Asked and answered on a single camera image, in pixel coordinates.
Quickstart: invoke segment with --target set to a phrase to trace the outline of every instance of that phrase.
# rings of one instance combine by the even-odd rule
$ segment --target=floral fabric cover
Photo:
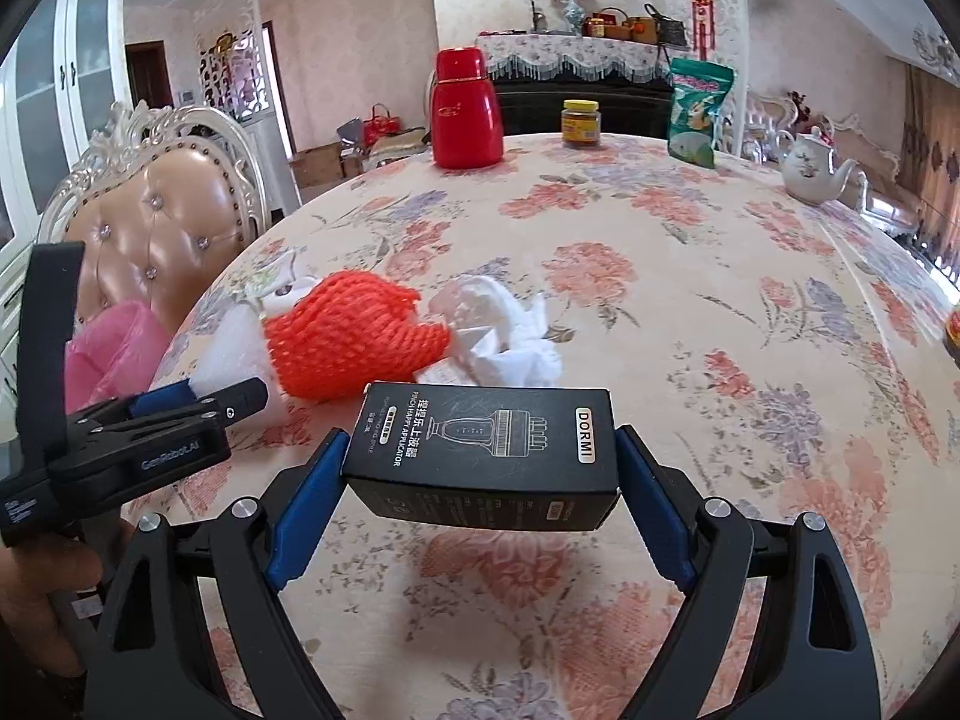
[[[487,72],[495,79],[526,76],[549,80],[564,70],[580,79],[597,81],[619,71],[632,83],[654,79],[656,46],[629,40],[608,40],[575,35],[481,35]],[[661,72],[666,73],[667,62]]]
[[[373,269],[429,300],[459,274],[544,292],[565,386],[611,391],[663,464],[744,514],[827,517],[860,594],[884,713],[960,622],[960,371],[949,305],[846,207],[800,205],[776,172],[670,159],[663,141],[508,138],[478,172],[429,153],[352,180],[282,221],[186,319],[158,381],[186,374],[224,311],[278,262],[318,277]],[[290,423],[236,431],[233,457],[141,499],[214,517],[303,463],[359,399],[291,402]],[[760,609],[752,583],[704,710],[736,688]],[[347,720],[616,720],[682,596],[622,502],[594,533],[444,529],[373,517],[348,490],[282,599]],[[251,707],[212,586],[234,699]]]

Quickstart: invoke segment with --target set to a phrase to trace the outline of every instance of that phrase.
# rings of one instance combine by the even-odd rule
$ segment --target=brown curtain
[[[920,199],[920,240],[933,258],[960,257],[960,89],[907,65],[898,183]]]

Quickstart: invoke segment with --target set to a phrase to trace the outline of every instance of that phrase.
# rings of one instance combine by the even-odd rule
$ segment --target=yellow lid
[[[600,103],[596,100],[564,100],[563,108],[577,113],[596,113],[600,110]]]

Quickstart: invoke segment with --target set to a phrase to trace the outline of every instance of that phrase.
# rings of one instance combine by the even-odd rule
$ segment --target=green bag
[[[700,167],[713,167],[713,132],[717,113],[733,86],[733,70],[712,62],[674,59],[673,105],[667,151]]]

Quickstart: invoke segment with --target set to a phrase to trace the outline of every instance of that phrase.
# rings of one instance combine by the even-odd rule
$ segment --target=metal screw
[[[803,515],[803,523],[811,531],[822,531],[827,527],[827,520],[823,519],[817,512],[806,512]]]
[[[150,533],[150,531],[155,531],[157,528],[160,528],[161,518],[160,515],[156,512],[150,512],[150,514],[144,514],[140,518],[140,522],[136,524],[137,528],[140,528],[144,533]]]
[[[711,517],[717,517],[718,519],[729,517],[732,511],[730,504],[723,498],[710,498],[707,503],[704,503],[704,509]]]
[[[256,514],[256,501],[253,498],[241,498],[232,507],[230,513],[237,519],[246,519]]]

